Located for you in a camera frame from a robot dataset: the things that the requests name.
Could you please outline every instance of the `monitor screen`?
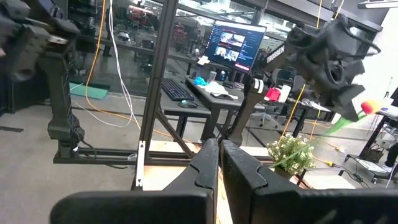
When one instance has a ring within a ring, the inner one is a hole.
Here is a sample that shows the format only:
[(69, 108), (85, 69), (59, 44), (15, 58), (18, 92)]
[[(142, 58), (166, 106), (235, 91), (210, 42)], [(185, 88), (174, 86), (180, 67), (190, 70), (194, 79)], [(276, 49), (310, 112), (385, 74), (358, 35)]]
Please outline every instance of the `monitor screen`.
[(265, 27), (216, 21), (205, 55), (213, 62), (249, 73), (265, 32)]

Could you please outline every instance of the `red object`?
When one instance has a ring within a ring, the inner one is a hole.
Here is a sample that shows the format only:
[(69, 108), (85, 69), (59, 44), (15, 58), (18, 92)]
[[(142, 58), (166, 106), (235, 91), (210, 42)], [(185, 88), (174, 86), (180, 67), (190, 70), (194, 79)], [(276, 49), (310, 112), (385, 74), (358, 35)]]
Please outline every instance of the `red object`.
[(368, 100), (361, 103), (361, 107), (366, 114), (374, 114), (382, 108), (382, 101)]
[(280, 91), (275, 88), (269, 89), (266, 95), (266, 97), (268, 97), (270, 101), (277, 101), (279, 96), (280, 96)]

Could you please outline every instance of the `wooden board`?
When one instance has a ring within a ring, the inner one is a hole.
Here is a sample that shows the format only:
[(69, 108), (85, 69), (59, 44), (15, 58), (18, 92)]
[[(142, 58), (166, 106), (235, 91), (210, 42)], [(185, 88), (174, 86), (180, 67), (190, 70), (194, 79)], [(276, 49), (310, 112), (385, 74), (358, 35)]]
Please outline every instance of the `wooden board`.
[[(193, 151), (198, 152), (200, 146), (187, 144)], [(268, 151), (263, 147), (241, 147), (252, 156), (268, 156)], [(151, 141), (150, 151), (162, 152), (183, 152), (176, 142)], [(176, 177), (178, 177), (185, 167), (167, 166), (145, 166), (144, 169), (144, 190), (163, 190)], [(292, 177), (291, 182), (297, 183), (297, 178)], [(354, 187), (344, 178), (338, 175), (306, 175), (304, 182), (313, 189), (354, 189)], [(231, 213), (229, 212), (228, 199), (223, 182), (221, 171), (218, 175), (218, 195), (217, 195), (217, 220), (218, 224), (232, 223)]]

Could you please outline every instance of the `keyboard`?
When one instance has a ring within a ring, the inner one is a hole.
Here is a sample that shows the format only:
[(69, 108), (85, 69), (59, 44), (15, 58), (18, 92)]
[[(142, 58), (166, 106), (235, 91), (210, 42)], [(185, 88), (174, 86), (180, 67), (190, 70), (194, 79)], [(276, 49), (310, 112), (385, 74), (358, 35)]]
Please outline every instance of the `keyboard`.
[(164, 78), (162, 89), (172, 101), (192, 100), (193, 96), (184, 88), (182, 88), (175, 80)]

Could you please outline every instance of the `potted plant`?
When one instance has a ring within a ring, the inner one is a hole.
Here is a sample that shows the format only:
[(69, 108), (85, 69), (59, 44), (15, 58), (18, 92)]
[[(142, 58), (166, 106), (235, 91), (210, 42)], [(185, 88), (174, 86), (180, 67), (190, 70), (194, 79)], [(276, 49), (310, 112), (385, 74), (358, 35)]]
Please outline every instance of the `potted plant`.
[(313, 147), (307, 144), (308, 139), (282, 136), (280, 141), (267, 144), (268, 154), (275, 161), (275, 173), (290, 179), (301, 174), (304, 168), (315, 167), (312, 160)]

